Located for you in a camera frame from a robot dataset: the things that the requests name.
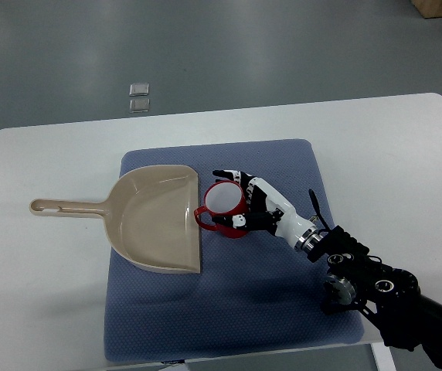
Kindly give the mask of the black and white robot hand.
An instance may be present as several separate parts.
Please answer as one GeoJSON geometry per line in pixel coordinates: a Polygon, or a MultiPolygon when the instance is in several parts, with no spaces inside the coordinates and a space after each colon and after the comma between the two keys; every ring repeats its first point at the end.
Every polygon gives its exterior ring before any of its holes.
{"type": "Polygon", "coordinates": [[[213,222],[236,230],[265,230],[285,239],[295,250],[309,250],[310,243],[320,240],[318,228],[299,216],[295,206],[264,179],[238,170],[214,170],[212,174],[236,182],[248,205],[246,213],[214,216],[213,222]]]}

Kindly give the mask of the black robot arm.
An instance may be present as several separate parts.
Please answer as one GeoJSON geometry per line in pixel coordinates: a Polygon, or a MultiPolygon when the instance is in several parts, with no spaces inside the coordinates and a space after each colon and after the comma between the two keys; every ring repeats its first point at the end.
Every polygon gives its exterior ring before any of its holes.
{"type": "Polygon", "coordinates": [[[321,304],[326,315],[358,311],[385,345],[409,351],[421,346],[442,369],[442,304],[422,295],[412,273],[384,264],[340,226],[312,227],[303,239],[310,262],[327,261],[321,304]]]}

